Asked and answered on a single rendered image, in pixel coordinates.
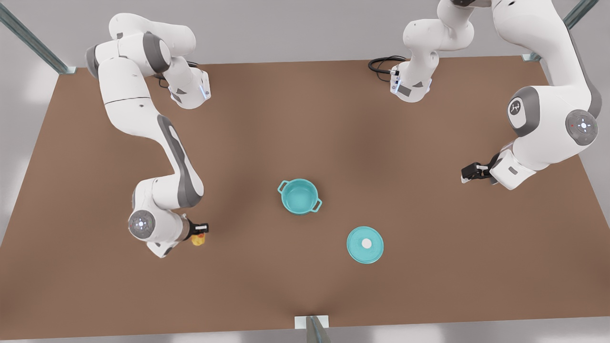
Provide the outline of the teal pot lid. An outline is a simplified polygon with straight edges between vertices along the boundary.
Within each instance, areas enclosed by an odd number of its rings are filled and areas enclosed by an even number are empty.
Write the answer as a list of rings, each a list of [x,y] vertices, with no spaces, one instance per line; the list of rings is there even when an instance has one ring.
[[[349,255],[358,263],[377,262],[384,252],[383,237],[368,226],[353,229],[346,240]]]

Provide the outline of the teal pot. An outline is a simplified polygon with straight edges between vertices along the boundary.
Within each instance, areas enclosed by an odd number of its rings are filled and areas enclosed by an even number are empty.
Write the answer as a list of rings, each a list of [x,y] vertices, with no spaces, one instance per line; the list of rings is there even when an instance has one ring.
[[[277,191],[284,208],[294,215],[318,212],[323,203],[314,184],[305,179],[284,180]]]

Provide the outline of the silver frame post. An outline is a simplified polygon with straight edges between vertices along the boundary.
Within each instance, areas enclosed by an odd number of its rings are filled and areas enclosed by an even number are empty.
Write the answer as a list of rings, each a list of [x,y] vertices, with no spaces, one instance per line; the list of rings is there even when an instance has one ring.
[[[579,0],[578,3],[563,18],[567,29],[572,29],[597,3],[599,0]],[[541,57],[536,52],[521,55],[523,61],[540,61]]]
[[[328,315],[309,315],[294,317],[295,329],[306,330],[306,343],[331,343],[327,334]]]
[[[0,3],[0,22],[57,74],[75,74],[77,67],[67,66],[2,3]]]

